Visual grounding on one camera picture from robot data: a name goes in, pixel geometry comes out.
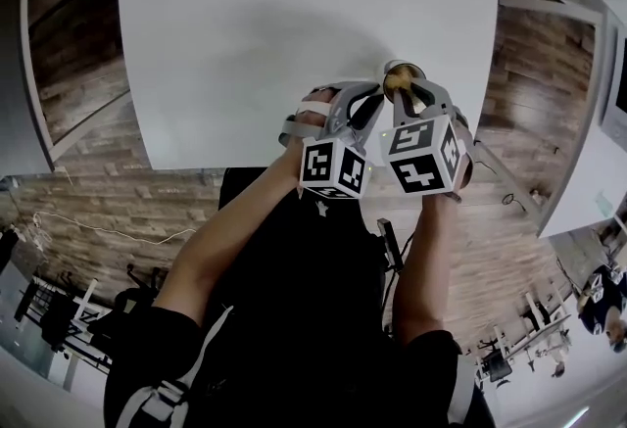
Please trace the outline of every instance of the white table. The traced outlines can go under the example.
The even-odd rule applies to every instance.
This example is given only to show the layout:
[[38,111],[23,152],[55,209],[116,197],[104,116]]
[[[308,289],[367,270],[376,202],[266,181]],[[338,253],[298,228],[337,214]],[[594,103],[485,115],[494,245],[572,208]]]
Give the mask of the white table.
[[509,360],[510,358],[514,358],[518,354],[524,352],[525,350],[529,350],[532,346],[539,345],[542,341],[547,339],[551,334],[559,330],[559,326],[564,323],[568,318],[570,318],[569,314],[561,316],[556,321],[551,322],[549,325],[544,326],[538,332],[536,332],[533,336],[528,336],[516,344],[509,353],[504,355],[505,360]]
[[[399,58],[476,129],[497,0],[120,0],[124,57],[154,168],[266,166],[312,88]],[[376,133],[392,126],[386,103]],[[382,165],[377,137],[368,157]]]

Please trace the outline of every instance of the white frame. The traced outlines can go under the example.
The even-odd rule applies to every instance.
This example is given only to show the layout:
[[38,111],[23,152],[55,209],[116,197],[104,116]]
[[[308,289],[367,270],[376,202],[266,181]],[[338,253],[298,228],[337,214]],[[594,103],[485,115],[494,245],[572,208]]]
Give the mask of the white frame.
[[43,116],[39,92],[32,69],[32,58],[30,57],[30,36],[28,34],[28,0],[20,0],[20,36],[22,40],[22,55],[24,57],[24,76],[26,86],[30,95],[30,102],[34,110],[39,130],[43,137],[44,144],[53,162],[58,160],[73,144],[75,144],[91,128],[98,125],[98,122],[109,115],[113,109],[119,109],[124,104],[130,102],[130,93],[126,92],[99,110],[92,113],[87,119],[74,126],[55,144],[52,142],[46,118]]

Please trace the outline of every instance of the black and white pattern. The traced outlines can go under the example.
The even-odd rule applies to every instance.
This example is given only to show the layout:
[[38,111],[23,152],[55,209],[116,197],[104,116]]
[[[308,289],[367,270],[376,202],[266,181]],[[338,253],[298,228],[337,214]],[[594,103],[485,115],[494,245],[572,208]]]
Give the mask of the black and white pattern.
[[350,190],[360,193],[362,190],[364,168],[365,160],[350,149],[344,148],[338,182]]
[[433,155],[390,162],[406,193],[418,193],[444,188]]
[[442,153],[442,156],[444,157],[444,164],[447,166],[449,177],[453,180],[459,164],[459,147],[458,141],[455,138],[455,133],[450,125],[447,127],[447,131],[444,134],[442,146],[440,147],[440,153]]
[[326,197],[326,198],[353,198],[352,196],[344,193],[344,191],[341,191],[336,188],[309,188],[309,189],[310,191],[314,191],[318,195],[322,195],[323,197]]
[[333,143],[308,146],[305,153],[304,181],[328,181],[331,179]]
[[430,119],[425,123],[399,128],[394,134],[390,155],[427,148],[433,138],[433,124],[434,121]]

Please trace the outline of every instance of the white cube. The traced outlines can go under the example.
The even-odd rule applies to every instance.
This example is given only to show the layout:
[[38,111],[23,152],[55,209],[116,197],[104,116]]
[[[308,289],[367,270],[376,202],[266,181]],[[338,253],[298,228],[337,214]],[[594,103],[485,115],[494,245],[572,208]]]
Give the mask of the white cube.
[[361,198],[372,164],[339,139],[303,141],[300,184],[325,198]]
[[465,148],[448,115],[385,130],[379,139],[385,165],[406,193],[453,191]]

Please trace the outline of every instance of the black chair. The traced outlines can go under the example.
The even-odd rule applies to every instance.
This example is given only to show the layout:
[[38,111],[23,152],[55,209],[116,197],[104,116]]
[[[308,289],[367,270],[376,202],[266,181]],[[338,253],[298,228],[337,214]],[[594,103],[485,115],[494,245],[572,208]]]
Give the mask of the black chair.
[[497,388],[503,386],[509,381],[503,381],[506,377],[508,377],[511,373],[511,365],[509,362],[505,360],[501,350],[497,348],[497,340],[489,341],[488,343],[480,342],[481,344],[477,347],[479,350],[484,350],[486,348],[490,348],[491,351],[481,359],[482,365],[490,374],[490,382],[497,383]]
[[0,273],[11,259],[13,248],[18,243],[18,235],[13,229],[2,230],[0,236]]
[[41,337],[53,352],[63,346],[77,310],[78,304],[74,302],[72,295],[60,292],[53,294],[48,310],[39,320]]
[[114,308],[87,327],[93,334],[89,344],[111,359],[115,359],[117,343],[123,338],[131,316],[149,308],[159,294],[157,276],[159,269],[153,269],[150,285],[133,274],[133,265],[126,267],[126,274],[137,284],[116,296]]

